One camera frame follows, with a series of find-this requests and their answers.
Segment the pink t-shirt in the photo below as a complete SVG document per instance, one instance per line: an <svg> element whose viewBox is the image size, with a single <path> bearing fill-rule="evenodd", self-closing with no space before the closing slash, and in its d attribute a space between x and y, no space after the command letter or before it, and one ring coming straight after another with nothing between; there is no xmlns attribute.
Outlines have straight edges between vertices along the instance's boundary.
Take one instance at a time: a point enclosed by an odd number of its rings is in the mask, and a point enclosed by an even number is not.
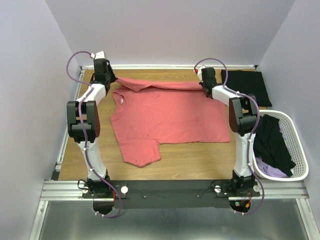
<svg viewBox="0 0 320 240"><path fill-rule="evenodd" d="M197 82L119 78L111 124L124 162L144 167L162 157L161 144L228 143L225 105Z"/></svg>

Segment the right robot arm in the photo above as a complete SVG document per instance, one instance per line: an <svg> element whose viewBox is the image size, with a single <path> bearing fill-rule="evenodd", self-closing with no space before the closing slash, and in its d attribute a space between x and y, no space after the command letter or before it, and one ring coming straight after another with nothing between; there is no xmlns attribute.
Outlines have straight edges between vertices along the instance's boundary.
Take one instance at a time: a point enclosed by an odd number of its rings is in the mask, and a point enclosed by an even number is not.
<svg viewBox="0 0 320 240"><path fill-rule="evenodd" d="M252 164L253 143L260 119L259 107L253 95L245 95L217 83L213 67L201 66L195 69L195 72L206 97L228 106L229 127L235 136L236 158L232 178L222 188L228 193L241 196L256 184Z"/></svg>

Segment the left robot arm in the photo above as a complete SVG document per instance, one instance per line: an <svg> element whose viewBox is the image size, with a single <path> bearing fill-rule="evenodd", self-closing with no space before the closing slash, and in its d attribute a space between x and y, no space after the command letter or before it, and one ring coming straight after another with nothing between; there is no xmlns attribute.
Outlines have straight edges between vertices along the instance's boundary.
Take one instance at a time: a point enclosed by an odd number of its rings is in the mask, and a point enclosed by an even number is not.
<svg viewBox="0 0 320 240"><path fill-rule="evenodd" d="M101 133L101 124L98 113L98 104L105 98L116 76L110 61L104 56L91 54L94 73L85 93L77 100L66 104L68 135L73 138L82 151L86 163L88 177L86 186L82 189L93 196L106 198L117 190L110 183L107 168L103 164L98 137Z"/></svg>

